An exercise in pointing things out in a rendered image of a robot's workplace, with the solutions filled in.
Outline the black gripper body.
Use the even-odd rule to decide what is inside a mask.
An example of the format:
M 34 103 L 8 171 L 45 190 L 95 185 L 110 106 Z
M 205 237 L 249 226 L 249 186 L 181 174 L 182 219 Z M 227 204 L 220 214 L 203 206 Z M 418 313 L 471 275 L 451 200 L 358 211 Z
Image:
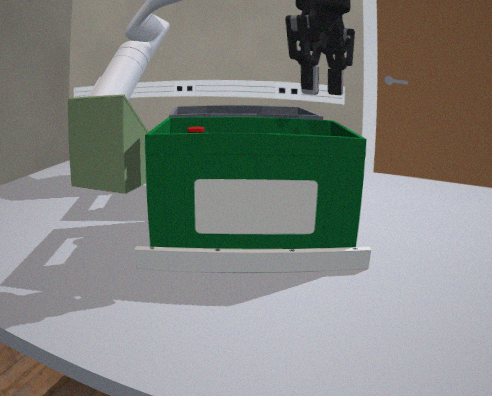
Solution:
M 332 22 L 326 48 L 336 48 L 334 25 L 341 24 L 344 31 L 342 15 L 350 11 L 350 0 L 296 0 L 296 7 L 302 10 L 301 15 L 308 15 L 309 42 L 318 42 L 324 21 Z

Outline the red bottle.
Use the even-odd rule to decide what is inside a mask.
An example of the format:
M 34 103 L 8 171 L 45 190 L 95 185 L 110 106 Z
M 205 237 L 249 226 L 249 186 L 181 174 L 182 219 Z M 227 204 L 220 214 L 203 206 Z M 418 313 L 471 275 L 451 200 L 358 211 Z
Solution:
M 204 127 L 189 127 L 187 129 L 188 133 L 204 133 Z

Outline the green crate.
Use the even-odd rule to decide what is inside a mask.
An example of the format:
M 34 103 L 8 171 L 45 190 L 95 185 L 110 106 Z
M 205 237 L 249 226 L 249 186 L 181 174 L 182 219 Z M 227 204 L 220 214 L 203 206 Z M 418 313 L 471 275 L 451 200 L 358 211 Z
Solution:
M 356 247 L 365 157 L 332 120 L 173 117 L 146 163 L 150 247 Z

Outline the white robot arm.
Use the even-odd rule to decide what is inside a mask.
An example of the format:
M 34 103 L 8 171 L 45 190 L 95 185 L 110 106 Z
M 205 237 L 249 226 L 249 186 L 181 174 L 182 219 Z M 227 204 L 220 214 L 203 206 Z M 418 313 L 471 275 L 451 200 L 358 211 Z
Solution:
M 126 29 L 126 37 L 132 41 L 119 47 L 89 96 L 124 94 L 129 100 L 154 52 L 169 31 L 169 23 L 152 12 L 179 1 L 182 0 L 147 0 L 143 4 Z

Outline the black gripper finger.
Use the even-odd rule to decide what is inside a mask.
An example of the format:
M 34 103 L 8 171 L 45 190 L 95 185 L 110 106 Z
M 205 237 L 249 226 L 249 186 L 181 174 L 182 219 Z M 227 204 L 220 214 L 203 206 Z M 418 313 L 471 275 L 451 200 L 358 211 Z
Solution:
M 306 17 L 307 16 L 307 17 Z M 324 21 L 318 42 L 309 42 L 308 15 L 288 15 L 286 30 L 288 39 L 289 57 L 301 65 L 301 91 L 303 94 L 317 95 L 319 91 L 319 63 L 320 55 L 326 49 L 329 35 L 332 32 L 331 21 Z M 298 32 L 297 32 L 298 31 Z M 297 51 L 297 41 L 300 41 L 300 51 Z M 312 56 L 310 54 L 312 51 Z
M 343 94 L 343 71 L 352 66 L 354 50 L 354 29 L 347 29 L 341 24 L 334 25 L 337 40 L 336 48 L 326 48 L 322 53 L 326 55 L 328 69 L 328 93 L 331 95 Z M 345 40 L 345 42 L 344 42 Z M 347 50 L 346 59 L 344 53 Z M 335 55 L 335 60 L 333 55 Z M 339 61 L 338 61 L 339 60 Z

